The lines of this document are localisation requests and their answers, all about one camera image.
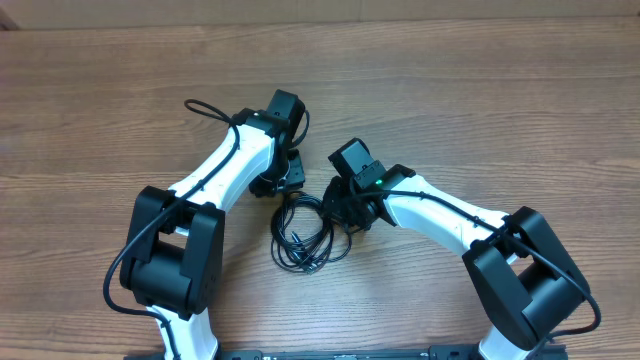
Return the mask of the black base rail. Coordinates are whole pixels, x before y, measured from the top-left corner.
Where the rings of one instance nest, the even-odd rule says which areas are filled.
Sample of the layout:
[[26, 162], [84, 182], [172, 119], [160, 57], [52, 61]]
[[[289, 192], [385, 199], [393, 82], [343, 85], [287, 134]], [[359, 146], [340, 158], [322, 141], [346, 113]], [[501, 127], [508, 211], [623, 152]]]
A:
[[302, 351], [220, 350], [215, 360], [480, 360], [477, 345], [434, 345], [422, 350]]

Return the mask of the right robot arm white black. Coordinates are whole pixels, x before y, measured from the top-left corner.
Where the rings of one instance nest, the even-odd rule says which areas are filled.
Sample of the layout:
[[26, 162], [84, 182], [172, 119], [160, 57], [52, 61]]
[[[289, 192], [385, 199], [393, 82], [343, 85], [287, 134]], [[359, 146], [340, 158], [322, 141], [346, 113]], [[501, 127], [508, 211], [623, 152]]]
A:
[[329, 157], [337, 171], [328, 214], [357, 229], [376, 220], [412, 229], [460, 257], [491, 322], [476, 345], [432, 346], [432, 359], [565, 359], [559, 325], [592, 299], [585, 277], [539, 212], [487, 210], [396, 164], [385, 168], [354, 138]]

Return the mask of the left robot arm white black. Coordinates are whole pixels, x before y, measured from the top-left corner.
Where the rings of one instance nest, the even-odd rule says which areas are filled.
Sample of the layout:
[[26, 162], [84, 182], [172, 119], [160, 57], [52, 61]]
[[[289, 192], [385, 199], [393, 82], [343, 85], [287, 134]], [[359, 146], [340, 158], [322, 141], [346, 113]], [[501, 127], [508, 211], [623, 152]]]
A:
[[264, 110], [245, 108], [228, 116], [195, 99], [185, 107], [221, 120], [229, 130], [221, 145], [189, 176], [168, 189], [145, 187], [137, 196], [124, 248], [110, 266], [153, 318], [164, 349], [160, 359], [213, 359], [219, 343], [208, 305], [222, 270], [226, 214], [244, 191], [273, 197], [304, 184], [298, 128], [310, 116], [295, 94], [278, 90]]

